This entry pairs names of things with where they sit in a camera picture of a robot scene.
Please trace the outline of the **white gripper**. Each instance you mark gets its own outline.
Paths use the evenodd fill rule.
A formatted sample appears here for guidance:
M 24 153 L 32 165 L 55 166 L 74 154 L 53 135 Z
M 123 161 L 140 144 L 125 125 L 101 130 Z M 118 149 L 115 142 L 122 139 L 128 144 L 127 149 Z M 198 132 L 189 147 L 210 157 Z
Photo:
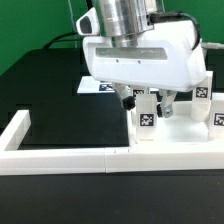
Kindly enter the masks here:
M 157 115 L 169 118 L 176 91 L 188 92 L 206 77 L 199 24 L 189 14 L 152 12 L 137 17 L 131 11 L 115 14 L 91 8 L 76 27 L 90 75 L 113 83 L 126 110 L 135 107 L 126 85 L 153 87 L 162 97 Z

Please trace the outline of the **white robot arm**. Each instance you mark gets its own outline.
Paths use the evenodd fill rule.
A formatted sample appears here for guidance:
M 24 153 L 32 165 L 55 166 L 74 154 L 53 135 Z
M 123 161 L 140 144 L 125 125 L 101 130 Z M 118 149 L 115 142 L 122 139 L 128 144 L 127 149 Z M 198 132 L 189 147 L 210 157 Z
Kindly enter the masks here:
M 160 90 L 158 113 L 170 117 L 179 92 L 206 77 L 197 20 L 181 11 L 165 12 L 162 0 L 93 0 L 76 22 L 91 76 L 113 84 L 122 106 L 135 107 L 128 86 Z

